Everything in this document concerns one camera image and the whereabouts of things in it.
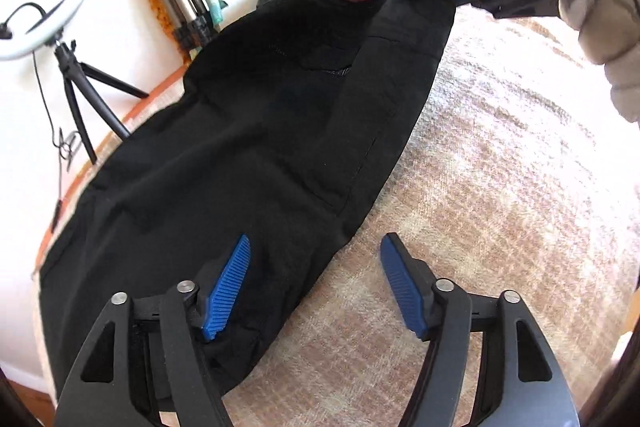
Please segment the white gloved right hand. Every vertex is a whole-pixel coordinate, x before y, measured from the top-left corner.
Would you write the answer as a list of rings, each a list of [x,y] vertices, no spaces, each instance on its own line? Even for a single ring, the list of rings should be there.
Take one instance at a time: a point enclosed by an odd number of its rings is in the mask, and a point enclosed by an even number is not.
[[[639,122],[639,9],[636,0],[559,0],[560,19],[578,32],[588,60],[604,67],[611,100]]]

